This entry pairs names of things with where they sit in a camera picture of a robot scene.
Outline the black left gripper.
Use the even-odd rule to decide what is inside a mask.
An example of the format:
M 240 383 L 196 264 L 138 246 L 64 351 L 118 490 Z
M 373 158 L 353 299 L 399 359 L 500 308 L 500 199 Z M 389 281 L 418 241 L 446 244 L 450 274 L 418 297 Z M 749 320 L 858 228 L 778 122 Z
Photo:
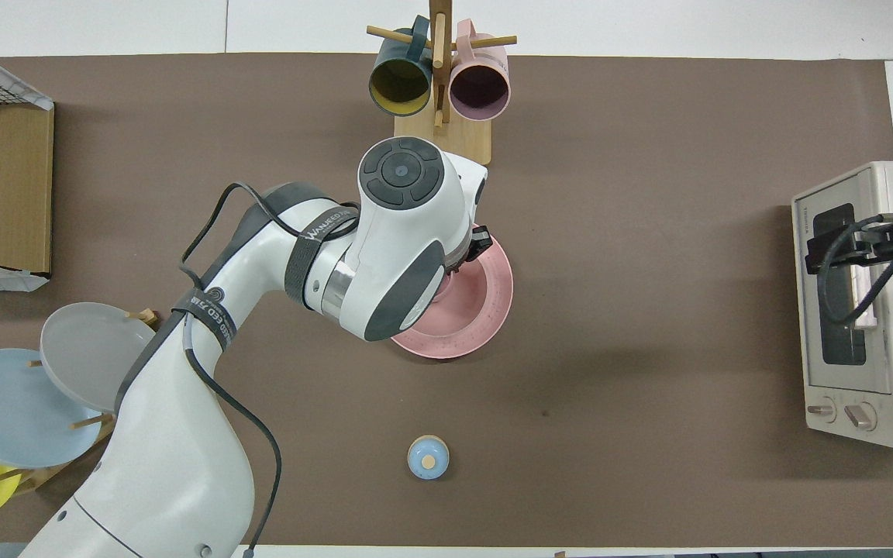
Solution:
M 465 264 L 471 264 L 493 245 L 487 226 L 472 226 L 467 239 L 451 254 L 451 272 L 457 272 Z

